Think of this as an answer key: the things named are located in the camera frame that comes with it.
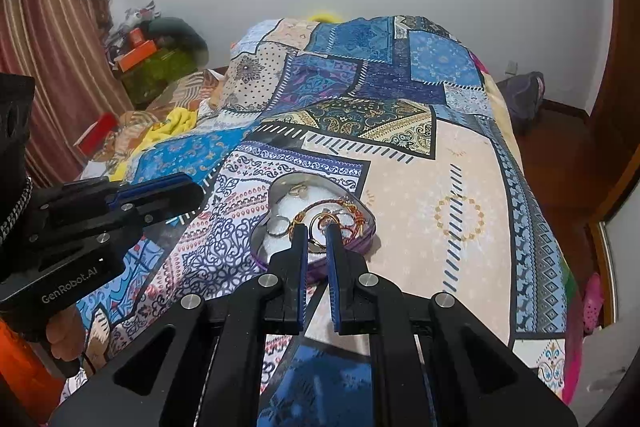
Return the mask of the left hand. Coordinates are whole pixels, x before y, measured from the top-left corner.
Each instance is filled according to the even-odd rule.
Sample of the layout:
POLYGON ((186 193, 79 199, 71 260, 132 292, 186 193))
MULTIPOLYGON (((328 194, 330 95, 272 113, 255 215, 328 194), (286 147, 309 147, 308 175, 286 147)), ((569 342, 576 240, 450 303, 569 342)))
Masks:
POLYGON ((52 357, 70 362, 78 359, 84 350, 86 330, 75 306, 51 317, 46 328, 52 357))

